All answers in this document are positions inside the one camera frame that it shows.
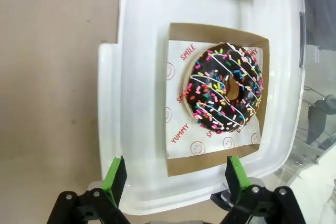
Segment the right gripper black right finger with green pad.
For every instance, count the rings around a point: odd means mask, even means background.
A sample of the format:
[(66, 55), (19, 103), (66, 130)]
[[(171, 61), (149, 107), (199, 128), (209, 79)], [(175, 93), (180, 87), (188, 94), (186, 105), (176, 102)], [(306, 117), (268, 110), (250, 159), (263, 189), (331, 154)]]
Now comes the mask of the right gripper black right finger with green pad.
[(225, 170), (233, 207), (220, 224), (249, 224), (263, 217), (266, 224), (302, 224), (302, 212), (290, 187), (274, 191), (251, 184), (237, 156), (228, 156)]

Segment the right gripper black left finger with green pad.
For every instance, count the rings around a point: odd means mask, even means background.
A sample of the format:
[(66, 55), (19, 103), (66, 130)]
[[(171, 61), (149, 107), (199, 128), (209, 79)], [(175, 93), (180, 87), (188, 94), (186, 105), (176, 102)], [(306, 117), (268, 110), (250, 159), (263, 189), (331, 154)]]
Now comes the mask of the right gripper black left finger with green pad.
[(101, 187), (77, 195), (74, 191), (59, 194), (47, 224), (129, 224), (119, 209), (119, 203), (127, 179), (122, 156), (115, 157)]

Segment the brown cardboard donut tray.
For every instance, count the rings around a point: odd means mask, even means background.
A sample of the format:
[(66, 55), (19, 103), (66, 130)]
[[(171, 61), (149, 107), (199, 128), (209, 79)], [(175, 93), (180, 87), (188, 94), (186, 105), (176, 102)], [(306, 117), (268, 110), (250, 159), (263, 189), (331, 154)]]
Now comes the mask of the brown cardboard donut tray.
[[(264, 132), (268, 87), (269, 87), (269, 58), (270, 47), (269, 39), (247, 31), (219, 27), (205, 24), (192, 23), (172, 23), (169, 27), (167, 39), (167, 60), (169, 41), (195, 41), (220, 44), (228, 42), (242, 47), (258, 47), (262, 49), (262, 75), (263, 75), (263, 91), (260, 105), (260, 132), (261, 138)], [(195, 155), (190, 157), (169, 159), (166, 152), (167, 172), (170, 176), (182, 175), (196, 172), (203, 169), (223, 165), (227, 162), (227, 157), (234, 155), (241, 159), (254, 158), (261, 150), (261, 141), (257, 145), (241, 146), (232, 150), (218, 151), (203, 155)]]

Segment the chocolate donut, rainbow sprinkles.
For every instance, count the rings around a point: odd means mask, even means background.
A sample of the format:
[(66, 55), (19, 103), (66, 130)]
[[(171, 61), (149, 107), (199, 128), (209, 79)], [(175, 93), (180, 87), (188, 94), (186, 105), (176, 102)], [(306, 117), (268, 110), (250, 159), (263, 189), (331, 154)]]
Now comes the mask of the chocolate donut, rainbow sprinkles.
[(256, 114), (264, 89), (258, 60), (246, 48), (224, 42), (191, 65), (183, 94), (201, 127), (217, 134), (243, 128)]

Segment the white printed paper liner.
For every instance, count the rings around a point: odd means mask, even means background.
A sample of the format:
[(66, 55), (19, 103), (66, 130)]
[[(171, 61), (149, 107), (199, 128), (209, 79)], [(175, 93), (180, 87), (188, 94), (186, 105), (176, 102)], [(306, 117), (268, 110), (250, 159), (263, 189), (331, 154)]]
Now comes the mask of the white printed paper liner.
[[(261, 141), (260, 106), (256, 114), (241, 129), (217, 134), (201, 127), (187, 107), (183, 90), (191, 65), (206, 49), (218, 44), (195, 41), (169, 41), (166, 71), (166, 151), (169, 159), (203, 155), (241, 146), (257, 145)], [(258, 60), (262, 71), (263, 53), (258, 47), (244, 47)]]

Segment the white display case base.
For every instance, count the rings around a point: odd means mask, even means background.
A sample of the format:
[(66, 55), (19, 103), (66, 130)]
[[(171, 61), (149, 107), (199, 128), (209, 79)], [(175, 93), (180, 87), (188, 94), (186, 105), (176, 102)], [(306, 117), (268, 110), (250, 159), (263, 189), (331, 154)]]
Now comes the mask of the white display case base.
[(169, 176), (165, 151), (169, 25), (193, 22), (240, 28), (270, 42), (267, 108), (260, 149), (242, 159), (264, 177), (288, 158), (304, 79), (300, 52), (303, 0), (120, 0), (118, 42), (99, 47), (101, 172), (123, 156), (128, 173), (120, 208), (149, 215), (186, 207), (223, 189), (224, 165)]

